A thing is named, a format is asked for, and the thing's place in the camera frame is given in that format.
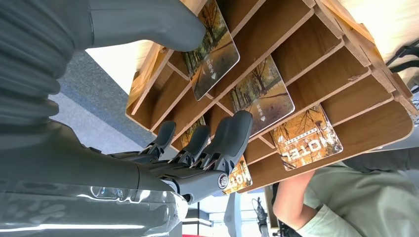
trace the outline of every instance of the transparent plastic cover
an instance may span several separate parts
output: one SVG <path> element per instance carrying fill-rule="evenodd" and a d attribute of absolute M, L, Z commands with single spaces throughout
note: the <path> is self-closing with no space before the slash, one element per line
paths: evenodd
<path fill-rule="evenodd" d="M 1 237 L 166 236 L 187 210 L 174 192 L 0 180 Z"/>

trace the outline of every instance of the shelf compartment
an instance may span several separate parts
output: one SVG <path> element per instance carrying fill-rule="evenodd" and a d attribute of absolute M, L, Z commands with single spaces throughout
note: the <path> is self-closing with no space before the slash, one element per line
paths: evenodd
<path fill-rule="evenodd" d="M 271 55 L 285 84 L 289 85 L 343 46 L 343 39 L 337 38 L 314 15 Z"/>
<path fill-rule="evenodd" d="M 273 154 L 276 154 L 277 157 L 279 156 L 276 148 L 269 147 L 260 139 L 254 139 L 252 142 L 249 142 L 244 156 L 246 158 L 246 163 L 250 165 Z"/>
<path fill-rule="evenodd" d="M 234 37 L 240 61 L 215 85 L 215 98 L 229 92 L 313 14 L 301 0 L 267 0 Z"/>

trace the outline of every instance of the metal screw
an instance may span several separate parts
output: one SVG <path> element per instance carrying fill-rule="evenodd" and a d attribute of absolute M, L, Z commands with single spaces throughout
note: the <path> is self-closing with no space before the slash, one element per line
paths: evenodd
<path fill-rule="evenodd" d="M 218 186 L 221 189 L 225 189 L 228 185 L 228 177 L 226 174 L 221 174 L 220 177 L 218 178 Z"/>

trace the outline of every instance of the person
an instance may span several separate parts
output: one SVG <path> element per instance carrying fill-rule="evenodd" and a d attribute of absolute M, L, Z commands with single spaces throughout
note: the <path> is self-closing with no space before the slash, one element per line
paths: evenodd
<path fill-rule="evenodd" d="M 419 147 L 365 153 L 275 184 L 273 212 L 302 237 L 417 237 L 411 169 Z"/>

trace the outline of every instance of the gray carpet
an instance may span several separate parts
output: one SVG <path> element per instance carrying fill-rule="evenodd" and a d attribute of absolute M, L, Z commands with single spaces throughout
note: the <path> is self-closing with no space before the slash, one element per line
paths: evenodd
<path fill-rule="evenodd" d="M 62 95 L 52 97 L 60 106 L 55 119 L 78 131 L 85 145 L 108 153 L 140 150 L 154 140 L 153 134 L 125 116 L 128 95 L 86 52 L 74 55 L 58 81 Z M 175 154 L 168 149 L 163 158 Z"/>

